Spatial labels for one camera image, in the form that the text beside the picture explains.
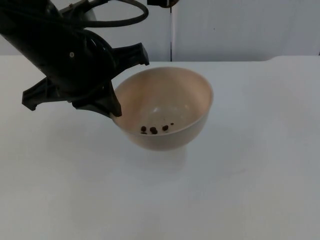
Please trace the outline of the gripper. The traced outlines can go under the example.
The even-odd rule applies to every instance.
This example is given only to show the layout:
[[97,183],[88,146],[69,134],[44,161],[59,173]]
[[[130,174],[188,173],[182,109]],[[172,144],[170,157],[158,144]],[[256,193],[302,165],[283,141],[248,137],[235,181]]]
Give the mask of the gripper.
[[42,103],[66,101],[77,110],[121,117],[112,79],[131,67],[149,64],[142,43],[112,48],[88,30],[23,30],[21,47],[23,55],[45,75],[23,92],[22,104],[32,111]]

